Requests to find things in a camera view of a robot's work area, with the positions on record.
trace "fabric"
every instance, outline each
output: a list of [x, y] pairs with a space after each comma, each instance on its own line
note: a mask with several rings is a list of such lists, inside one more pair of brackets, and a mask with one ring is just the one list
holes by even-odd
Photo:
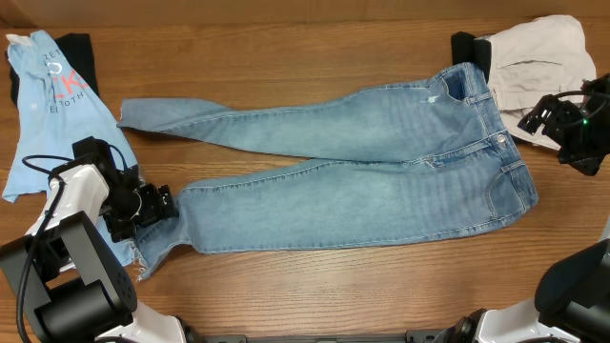
[[[95, 63], [93, 60], [92, 41], [88, 33], [68, 33], [55, 39], [57, 47], [66, 57], [68, 64], [81, 75], [85, 83], [89, 85], [91, 90], [99, 96], [97, 88], [97, 78], [95, 77]], [[17, 97], [19, 96], [19, 75], [13, 67], [10, 67], [9, 75], [10, 84], [10, 99], [17, 106]]]
[[[19, 75], [20, 135], [17, 152], [2, 197], [14, 202], [20, 194], [47, 192], [48, 176], [26, 167], [21, 160], [32, 154], [74, 158], [72, 143], [93, 136], [104, 139], [122, 151], [128, 166], [135, 156], [123, 132], [104, 103], [89, 84], [70, 66], [53, 39], [40, 30], [27, 36], [7, 35], [9, 62]], [[113, 151], [118, 168], [123, 164]], [[38, 167], [51, 170], [63, 163], [56, 160], [32, 160]], [[133, 259], [129, 242], [113, 244], [104, 220], [98, 229], [124, 265]]]
[[489, 81], [492, 65], [492, 44], [486, 39], [477, 39], [472, 33], [460, 31], [451, 36], [453, 64], [472, 62], [477, 65]]
[[473, 64], [301, 107], [124, 100], [119, 126], [314, 158], [188, 185], [178, 218], [137, 233], [143, 277], [180, 244], [214, 253], [426, 242], [505, 227], [538, 201]]
[[[489, 89], [508, 131], [547, 148], [559, 145], [539, 132], [517, 127], [542, 96], [579, 91], [582, 80], [596, 78], [595, 65], [584, 46], [580, 22], [570, 15], [550, 15], [487, 37], [492, 45]], [[566, 97], [581, 103], [581, 96]]]

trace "jeans pocket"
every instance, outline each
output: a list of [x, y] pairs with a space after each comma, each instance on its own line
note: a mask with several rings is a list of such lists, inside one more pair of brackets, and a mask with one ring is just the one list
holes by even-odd
[[513, 183], [510, 171], [498, 171], [487, 186], [485, 199], [494, 220], [524, 211], [523, 202]]
[[444, 88], [444, 95], [457, 104], [464, 104], [466, 99], [465, 76], [461, 72], [442, 75], [440, 84]]

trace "wood grain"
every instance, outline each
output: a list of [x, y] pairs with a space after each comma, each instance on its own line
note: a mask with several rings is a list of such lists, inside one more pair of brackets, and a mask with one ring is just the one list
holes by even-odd
[[[449, 36], [484, 34], [525, 18], [324, 25], [91, 29], [102, 100], [118, 118], [127, 97], [200, 97], [238, 109], [307, 104], [362, 87], [429, 77], [451, 62]], [[610, 71], [610, 23], [581, 18], [599, 74]], [[50, 30], [54, 36], [71, 29]], [[0, 75], [8, 65], [0, 63]], [[0, 179], [19, 137], [0, 82]], [[155, 184], [177, 192], [201, 179], [283, 167], [300, 159], [128, 132]], [[521, 147], [540, 196], [518, 223], [475, 237], [390, 248], [197, 254], [179, 248], [141, 300], [201, 333], [400, 333], [452, 325], [478, 308], [533, 295], [555, 261], [599, 239], [610, 212], [610, 165], [585, 177], [548, 151]], [[40, 213], [41, 194], [0, 202], [0, 244]], [[135, 279], [137, 271], [130, 267]], [[0, 340], [16, 342], [14, 297], [0, 276]]]
[[2, 12], [16, 28], [609, 16], [606, 0], [2, 0]]

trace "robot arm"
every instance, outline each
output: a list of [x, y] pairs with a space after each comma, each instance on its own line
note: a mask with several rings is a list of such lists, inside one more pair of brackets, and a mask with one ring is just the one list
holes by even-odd
[[[177, 216], [169, 189], [142, 185], [136, 166], [117, 170], [104, 141], [90, 137], [72, 149], [76, 158], [52, 171], [63, 180], [63, 190], [52, 178], [51, 196], [36, 223], [25, 236], [0, 248], [0, 267], [14, 293], [26, 256], [35, 249], [24, 314], [36, 337], [43, 343], [114, 341], [110, 337], [134, 343], [198, 342], [192, 328], [178, 318], [137, 301], [131, 280], [93, 224], [101, 214], [113, 240], [132, 237], [137, 227]], [[58, 194], [51, 220], [40, 232]], [[47, 287], [71, 268], [78, 277]]]

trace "denim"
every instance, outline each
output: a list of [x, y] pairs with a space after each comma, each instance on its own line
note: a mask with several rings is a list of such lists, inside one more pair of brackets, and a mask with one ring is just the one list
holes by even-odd
[[181, 244], [216, 253], [427, 242], [500, 229], [538, 202], [473, 64], [301, 107], [124, 100], [119, 126], [313, 158], [188, 185], [175, 198], [180, 216], [133, 240], [144, 278]]

